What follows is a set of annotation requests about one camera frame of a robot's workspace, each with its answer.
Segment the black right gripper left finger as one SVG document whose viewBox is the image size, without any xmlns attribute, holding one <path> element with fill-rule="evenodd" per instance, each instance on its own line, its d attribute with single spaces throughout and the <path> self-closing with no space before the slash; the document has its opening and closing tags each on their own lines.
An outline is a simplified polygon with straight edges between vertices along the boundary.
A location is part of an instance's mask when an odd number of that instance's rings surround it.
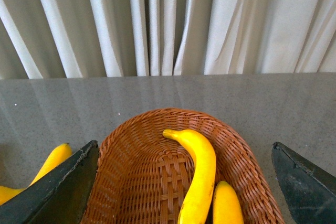
<svg viewBox="0 0 336 224">
<path fill-rule="evenodd" d="M 93 140 L 1 205 L 1 223 L 80 223 L 98 168 Z"/>
</svg>

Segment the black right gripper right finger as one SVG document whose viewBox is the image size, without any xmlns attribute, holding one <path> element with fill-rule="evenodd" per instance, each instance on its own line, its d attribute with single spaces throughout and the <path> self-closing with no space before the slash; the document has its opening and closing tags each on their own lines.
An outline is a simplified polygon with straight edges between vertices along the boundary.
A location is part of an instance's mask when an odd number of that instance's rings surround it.
<svg viewBox="0 0 336 224">
<path fill-rule="evenodd" d="M 335 177 L 280 142 L 271 159 L 293 220 L 335 223 Z"/>
</svg>

